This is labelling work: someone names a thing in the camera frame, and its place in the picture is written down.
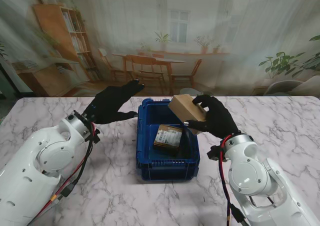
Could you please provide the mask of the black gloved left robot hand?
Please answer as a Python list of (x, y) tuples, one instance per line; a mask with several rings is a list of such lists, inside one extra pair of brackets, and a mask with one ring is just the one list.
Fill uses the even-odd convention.
[(144, 87), (145, 85), (140, 83), (138, 79), (122, 86), (108, 86), (94, 97), (82, 116), (99, 125), (135, 118), (138, 116), (137, 112), (121, 112), (119, 109)]

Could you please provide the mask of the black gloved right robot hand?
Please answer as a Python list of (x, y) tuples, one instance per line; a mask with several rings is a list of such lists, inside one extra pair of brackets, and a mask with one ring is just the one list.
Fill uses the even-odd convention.
[(202, 108), (208, 108), (208, 111), (205, 121), (187, 120), (184, 124), (190, 129), (208, 132), (220, 139), (240, 132), (228, 109), (216, 97), (198, 95), (192, 103), (200, 104)]

